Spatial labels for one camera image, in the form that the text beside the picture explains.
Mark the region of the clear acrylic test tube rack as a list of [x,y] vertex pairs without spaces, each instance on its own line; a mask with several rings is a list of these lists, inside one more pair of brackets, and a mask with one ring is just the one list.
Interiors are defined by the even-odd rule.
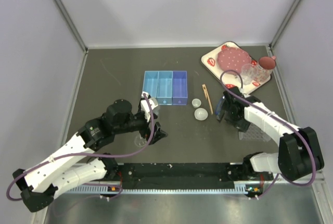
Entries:
[[255,125],[250,125],[246,132],[238,132],[240,140],[243,141],[263,141],[268,142],[271,140],[269,135],[264,133],[260,128]]

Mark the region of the clear glass dish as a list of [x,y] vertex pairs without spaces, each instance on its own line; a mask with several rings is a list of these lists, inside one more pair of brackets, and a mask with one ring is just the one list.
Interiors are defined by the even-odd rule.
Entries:
[[147,140],[143,137],[141,137],[140,134],[138,134],[136,137],[135,137],[135,140],[134,140],[134,144],[139,147],[139,148],[142,148],[146,145],[147,143]]

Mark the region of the light blue drawer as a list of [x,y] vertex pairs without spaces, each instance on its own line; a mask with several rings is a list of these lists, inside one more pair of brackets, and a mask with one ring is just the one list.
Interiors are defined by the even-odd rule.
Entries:
[[160,105],[172,105],[173,71],[159,71],[157,101]]
[[143,92],[147,92],[151,97],[157,97],[158,71],[145,71],[143,80]]

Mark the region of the purple drawer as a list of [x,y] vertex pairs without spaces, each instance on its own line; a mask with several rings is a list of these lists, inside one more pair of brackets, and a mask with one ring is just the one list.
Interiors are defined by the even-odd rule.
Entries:
[[188,101],[187,72],[173,71],[173,105],[186,105]]

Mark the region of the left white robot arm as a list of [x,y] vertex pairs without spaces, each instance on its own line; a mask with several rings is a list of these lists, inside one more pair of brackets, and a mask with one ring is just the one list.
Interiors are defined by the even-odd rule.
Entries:
[[138,112],[118,99],[100,117],[89,120],[60,149],[35,168],[18,169],[12,176],[27,209],[35,213],[72,188],[91,181],[111,181],[118,175],[118,155],[97,154],[116,135],[138,132],[148,145],[167,136],[157,121],[159,104],[144,92]]

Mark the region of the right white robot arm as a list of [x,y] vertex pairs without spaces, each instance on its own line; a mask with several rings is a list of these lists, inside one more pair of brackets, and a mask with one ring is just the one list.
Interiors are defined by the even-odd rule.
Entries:
[[325,163],[314,129],[290,124],[258,98],[242,94],[238,87],[224,91],[216,111],[218,121],[225,120],[242,133],[256,126],[278,146],[277,153],[257,152],[244,158],[242,171],[247,179],[272,172],[295,181],[323,169]]

